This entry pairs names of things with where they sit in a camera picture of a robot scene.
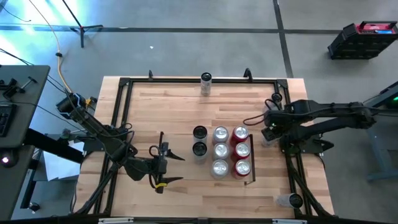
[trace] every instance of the red can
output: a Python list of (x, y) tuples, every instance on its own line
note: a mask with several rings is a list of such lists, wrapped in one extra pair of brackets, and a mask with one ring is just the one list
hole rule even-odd
[(234, 128), (229, 143), (232, 147), (235, 147), (238, 143), (246, 141), (248, 137), (249, 130), (245, 126), (238, 126)]
[(231, 174), (235, 179), (243, 179), (245, 176), (250, 174), (250, 171), (250, 163), (245, 160), (240, 160), (238, 162), (235, 162)]
[(249, 146), (241, 142), (235, 146), (234, 152), (231, 155), (231, 160), (236, 162), (241, 159), (247, 159), (250, 155), (250, 148)]

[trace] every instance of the small container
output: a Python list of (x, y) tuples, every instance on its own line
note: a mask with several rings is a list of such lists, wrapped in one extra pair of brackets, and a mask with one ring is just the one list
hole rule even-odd
[(231, 160), (236, 162), (241, 159), (247, 159), (249, 155), (250, 147), (246, 143), (241, 142), (235, 146), (235, 149), (231, 155)]
[(287, 208), (300, 208), (303, 205), (303, 199), (295, 193), (285, 194), (278, 196), (276, 204)]
[(193, 156), (197, 164), (203, 164), (206, 162), (207, 158), (207, 146), (203, 142), (196, 142), (192, 146)]
[(219, 142), (226, 142), (229, 138), (228, 129), (226, 127), (218, 126), (214, 129), (213, 132), (213, 144), (217, 144)]
[(235, 162), (232, 168), (232, 176), (235, 179), (243, 179), (245, 176), (249, 175), (251, 171), (251, 165), (248, 161), (240, 160)]
[(246, 141), (248, 137), (249, 130), (245, 126), (238, 126), (234, 128), (229, 143), (232, 147), (235, 147), (238, 143)]
[(203, 126), (196, 126), (193, 129), (193, 142), (207, 142), (207, 129)]
[(221, 142), (214, 146), (213, 159), (226, 159), (229, 156), (228, 145)]
[(210, 95), (211, 90), (211, 74), (205, 72), (200, 77), (200, 93), (203, 96)]
[(211, 167), (211, 175), (215, 179), (221, 179), (228, 174), (228, 163), (222, 159), (213, 162)]

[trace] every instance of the can lid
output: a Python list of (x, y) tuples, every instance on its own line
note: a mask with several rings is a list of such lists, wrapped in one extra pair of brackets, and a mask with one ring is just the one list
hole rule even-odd
[(224, 160), (218, 159), (213, 162), (213, 171), (217, 175), (224, 175), (228, 172), (228, 164)]
[(216, 146), (214, 147), (214, 152), (219, 157), (222, 157), (222, 158), (227, 157), (227, 155), (229, 153), (227, 144), (225, 144), (225, 143), (216, 144)]
[(219, 126), (214, 130), (214, 134), (218, 139), (228, 138), (228, 130), (225, 127)]
[(239, 156), (247, 156), (250, 154), (249, 146), (244, 142), (237, 144), (235, 150)]
[(236, 163), (235, 168), (236, 168), (236, 171), (241, 175), (246, 175), (246, 174), (250, 173), (250, 170), (251, 170), (250, 163), (243, 159)]
[(289, 202), (294, 208), (300, 208), (303, 205), (303, 199), (299, 194), (292, 194), (289, 198)]
[(238, 137), (240, 139), (245, 139), (249, 135), (248, 129), (244, 126), (236, 127), (234, 130), (234, 133), (235, 133), (236, 137)]
[(201, 75), (200, 78), (201, 78), (203, 81), (208, 82), (208, 81), (211, 80), (211, 74), (208, 73), (208, 72), (205, 72), (205, 73), (203, 73), (203, 74)]
[(203, 126), (196, 126), (193, 129), (193, 136), (198, 139), (203, 139), (207, 136), (207, 129)]
[(207, 146), (203, 142), (196, 142), (192, 147), (192, 151), (197, 156), (204, 156), (207, 152)]

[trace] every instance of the tripod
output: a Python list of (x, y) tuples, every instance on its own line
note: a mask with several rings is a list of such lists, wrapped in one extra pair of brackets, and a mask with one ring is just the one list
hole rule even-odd
[[(70, 8), (69, 8), (68, 4), (65, 2), (65, 0), (62, 0), (62, 1), (63, 1), (63, 3), (65, 4), (65, 6), (68, 8), (70, 14), (73, 16), (73, 18), (75, 19), (76, 23), (79, 25), (79, 29), (80, 29), (80, 46), (83, 48), (83, 47), (85, 47), (85, 43), (84, 43), (84, 40), (83, 40), (83, 36), (84, 36), (85, 32), (88, 31), (88, 29), (90, 29), (90, 28), (99, 28), (99, 27), (102, 28), (102, 27), (104, 27), (104, 26), (102, 26), (102, 25), (93, 25), (93, 26), (86, 26), (86, 27), (83, 27), (83, 26), (79, 23), (79, 20), (77, 20), (76, 16), (75, 16), (74, 13), (72, 12), (72, 10), (70, 10)], [(73, 28), (73, 27), (71, 27), (70, 29), (73, 30), (73, 31), (75, 31), (75, 32), (78, 32), (78, 31), (77, 31), (75, 28)]]

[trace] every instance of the concrete floor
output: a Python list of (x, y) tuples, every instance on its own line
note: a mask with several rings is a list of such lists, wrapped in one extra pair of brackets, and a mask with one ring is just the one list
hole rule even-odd
[[(50, 23), (75, 25), (61, 1), (35, 2)], [(86, 26), (277, 28), (272, 0), (67, 2)], [(279, 0), (279, 5), (285, 29), (342, 29), (363, 20), (396, 20), (398, 14), (396, 0)], [(6, 8), (32, 20), (31, 24), (45, 24), (25, 0), (8, 1)], [(0, 25), (21, 23), (4, 10), (0, 12)], [(146, 75), (149, 69), (154, 75), (210, 72), (236, 77), (249, 67), (255, 77), (287, 77), (278, 34), (93, 32), (85, 36), (84, 49), (76, 33), (57, 35), (64, 54), (64, 75), (83, 96), (98, 96), (105, 75)], [(310, 99), (320, 103), (363, 101), (397, 81), (397, 43), (370, 61), (333, 61), (326, 47), (335, 36), (286, 35), (293, 76), (305, 79)], [(50, 75), (59, 80), (51, 32), (35, 32), (29, 27), (25, 31), (0, 30), (0, 47), (34, 64), (50, 65)], [(0, 63), (20, 64), (6, 55), (0, 55)], [(46, 85), (39, 105), (56, 113), (55, 104), (62, 98), (58, 90)], [(31, 124), (42, 133), (59, 133), (67, 126), (41, 110)], [(398, 180), (366, 181), (377, 165), (364, 131), (339, 130), (326, 134), (325, 139), (336, 145), (325, 153), (335, 213), (343, 218), (397, 223)], [(42, 209), (35, 215), (16, 209), (13, 218), (64, 215), (73, 188), (71, 182), (42, 183), (34, 192)]]

